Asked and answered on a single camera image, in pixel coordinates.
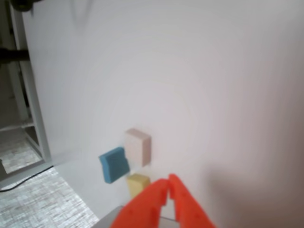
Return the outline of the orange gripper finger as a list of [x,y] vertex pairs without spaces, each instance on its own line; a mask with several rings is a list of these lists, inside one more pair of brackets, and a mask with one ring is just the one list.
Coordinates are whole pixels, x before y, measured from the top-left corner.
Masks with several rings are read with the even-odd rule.
[[124,206],[111,224],[112,228],[157,228],[162,207],[166,205],[169,181],[159,179]]
[[169,175],[170,199],[174,201],[175,220],[181,228],[214,228],[200,204],[175,174]]

